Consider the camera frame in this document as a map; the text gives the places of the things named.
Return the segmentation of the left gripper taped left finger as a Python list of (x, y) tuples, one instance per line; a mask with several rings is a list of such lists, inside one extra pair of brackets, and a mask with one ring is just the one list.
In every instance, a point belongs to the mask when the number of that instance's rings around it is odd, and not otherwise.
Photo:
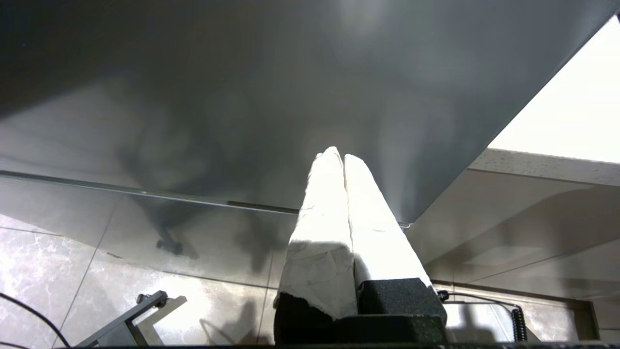
[(343, 170), (334, 146), (312, 162), (274, 301), (276, 345), (334, 343), (358, 314)]

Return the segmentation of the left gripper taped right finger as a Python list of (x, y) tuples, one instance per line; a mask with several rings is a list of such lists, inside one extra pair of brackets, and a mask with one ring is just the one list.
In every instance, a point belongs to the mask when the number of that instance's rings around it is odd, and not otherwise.
[(344, 175), (359, 313), (446, 319), (428, 273), (366, 163), (346, 155)]

